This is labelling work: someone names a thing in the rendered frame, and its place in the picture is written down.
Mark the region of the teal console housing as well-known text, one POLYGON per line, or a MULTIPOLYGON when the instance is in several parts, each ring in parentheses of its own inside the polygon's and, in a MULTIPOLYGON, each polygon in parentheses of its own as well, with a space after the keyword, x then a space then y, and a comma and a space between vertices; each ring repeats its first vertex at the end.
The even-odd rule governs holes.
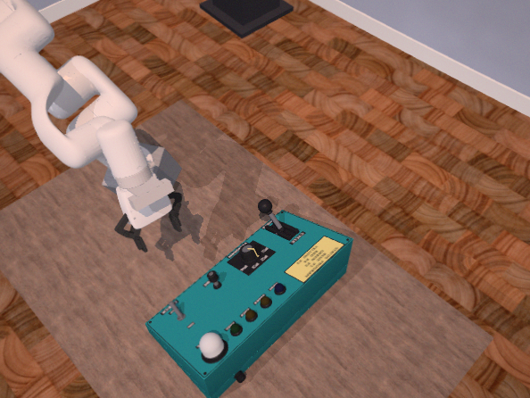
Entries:
POLYGON ((242 383, 347 270, 353 238, 288 211, 274 215, 268 199, 258 209, 271 220, 145 323, 206 398, 242 383))

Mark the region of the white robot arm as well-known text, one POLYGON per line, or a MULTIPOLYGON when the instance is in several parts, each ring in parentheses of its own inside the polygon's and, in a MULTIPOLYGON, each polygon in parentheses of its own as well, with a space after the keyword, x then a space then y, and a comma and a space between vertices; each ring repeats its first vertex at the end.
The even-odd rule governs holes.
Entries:
POLYGON ((133 194, 128 201, 135 211, 172 193, 169 180, 152 177, 153 157, 130 124, 137 117, 133 102, 84 56, 54 69, 39 54, 53 39, 52 26, 27 0, 0 0, 0 73, 31 102, 42 143, 74 169, 99 160, 133 194), (73 119, 67 134, 50 120, 48 113, 70 117, 94 95, 100 96, 73 119))

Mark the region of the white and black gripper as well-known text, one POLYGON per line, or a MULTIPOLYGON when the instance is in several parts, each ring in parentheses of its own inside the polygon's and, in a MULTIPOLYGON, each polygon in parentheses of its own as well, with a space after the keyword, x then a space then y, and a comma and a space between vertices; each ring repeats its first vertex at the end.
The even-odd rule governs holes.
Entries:
POLYGON ((143 238, 140 236, 141 228, 156 221, 167 213, 169 213, 169 218, 173 228, 178 232, 182 231, 180 227, 181 222, 178 217, 178 212, 180 210, 182 201, 181 193, 172 192, 158 201, 147 205, 145 208, 135 211, 131 208, 128 201, 128 197, 132 196, 133 194, 131 194, 127 189, 120 187, 116 188, 116 192, 123 216, 114 230, 124 237, 134 239, 138 250, 143 250, 145 253, 148 251, 143 238), (175 199, 173 205, 171 204, 170 199, 175 199), (131 224, 130 231, 124 230, 127 223, 131 224))

